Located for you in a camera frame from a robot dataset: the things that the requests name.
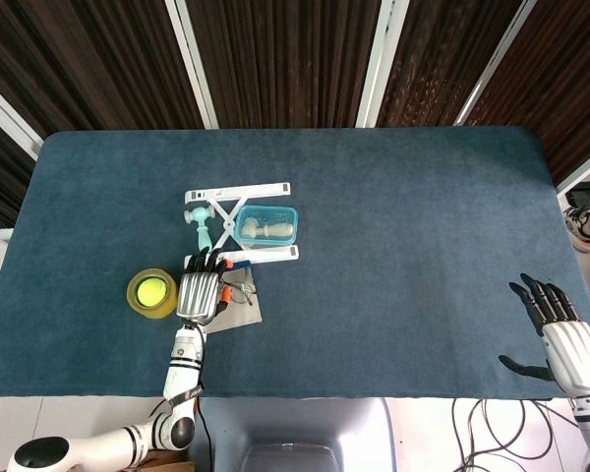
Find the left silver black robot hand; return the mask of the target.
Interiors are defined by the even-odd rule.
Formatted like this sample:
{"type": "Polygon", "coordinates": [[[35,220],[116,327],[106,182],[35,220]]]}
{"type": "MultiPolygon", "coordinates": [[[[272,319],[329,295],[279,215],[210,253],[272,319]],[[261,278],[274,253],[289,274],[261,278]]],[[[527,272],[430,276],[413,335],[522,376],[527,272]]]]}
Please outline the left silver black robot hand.
{"type": "Polygon", "coordinates": [[[185,263],[176,315],[188,324],[209,325],[231,302],[232,289],[222,278],[231,262],[220,253],[220,248],[210,253],[204,248],[185,263]]]}

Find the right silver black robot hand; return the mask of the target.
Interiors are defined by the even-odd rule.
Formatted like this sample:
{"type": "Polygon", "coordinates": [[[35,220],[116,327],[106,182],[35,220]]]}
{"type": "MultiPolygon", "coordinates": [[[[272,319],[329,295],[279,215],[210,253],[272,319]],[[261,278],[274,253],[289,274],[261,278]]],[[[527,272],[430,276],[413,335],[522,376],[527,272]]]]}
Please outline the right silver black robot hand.
{"type": "Polygon", "coordinates": [[[546,365],[527,366],[500,355],[515,374],[557,384],[570,398],[590,397],[590,325],[579,318],[571,300],[553,283],[521,273],[509,288],[522,302],[546,356],[546,365]]]}

